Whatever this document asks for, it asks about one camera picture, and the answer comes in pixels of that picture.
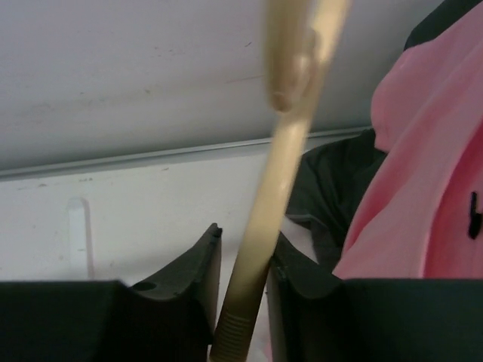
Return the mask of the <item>wooden hanger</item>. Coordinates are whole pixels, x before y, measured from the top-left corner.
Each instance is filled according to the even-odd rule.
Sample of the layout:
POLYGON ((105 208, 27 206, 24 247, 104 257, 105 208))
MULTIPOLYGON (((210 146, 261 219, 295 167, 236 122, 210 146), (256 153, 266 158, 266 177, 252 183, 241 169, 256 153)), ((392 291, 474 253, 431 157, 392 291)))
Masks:
POLYGON ((265 87, 279 120, 223 300, 211 361, 248 356, 269 261, 350 5, 344 0, 266 3, 265 87))

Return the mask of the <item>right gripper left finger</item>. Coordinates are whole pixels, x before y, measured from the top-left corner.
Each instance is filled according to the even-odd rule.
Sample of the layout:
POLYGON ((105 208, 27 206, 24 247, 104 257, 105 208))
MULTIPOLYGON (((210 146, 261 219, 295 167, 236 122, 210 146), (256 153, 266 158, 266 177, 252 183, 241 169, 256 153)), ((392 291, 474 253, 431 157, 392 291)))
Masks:
POLYGON ((153 275, 4 282, 3 361, 204 361, 213 341, 222 229, 210 225, 153 275))

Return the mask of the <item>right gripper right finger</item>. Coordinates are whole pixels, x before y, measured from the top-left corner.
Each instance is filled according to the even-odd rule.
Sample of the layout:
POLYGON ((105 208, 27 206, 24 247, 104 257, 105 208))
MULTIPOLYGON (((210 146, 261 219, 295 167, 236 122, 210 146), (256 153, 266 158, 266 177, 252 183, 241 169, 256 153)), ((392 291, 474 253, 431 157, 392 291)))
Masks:
POLYGON ((482 359, 480 280, 341 280, 280 237, 267 299, 275 361, 482 359))

